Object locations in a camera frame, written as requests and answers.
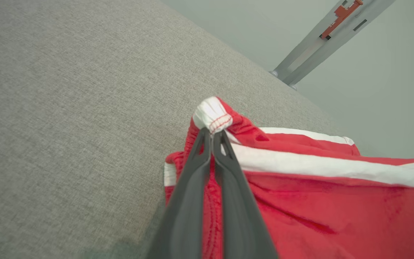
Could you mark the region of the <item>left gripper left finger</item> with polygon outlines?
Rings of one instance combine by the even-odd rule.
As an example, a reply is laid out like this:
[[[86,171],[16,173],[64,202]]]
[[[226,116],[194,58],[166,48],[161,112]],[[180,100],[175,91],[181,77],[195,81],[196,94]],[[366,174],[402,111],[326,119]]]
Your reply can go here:
[[[202,128],[166,206],[148,259],[202,258],[204,189],[210,175],[211,137]]]

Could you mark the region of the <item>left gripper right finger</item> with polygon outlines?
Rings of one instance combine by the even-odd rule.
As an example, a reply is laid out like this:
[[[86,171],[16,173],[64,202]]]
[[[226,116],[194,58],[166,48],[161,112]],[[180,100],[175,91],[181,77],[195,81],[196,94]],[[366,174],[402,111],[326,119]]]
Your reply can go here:
[[[277,259],[278,253],[226,131],[213,136],[215,179],[221,188],[223,258]]]

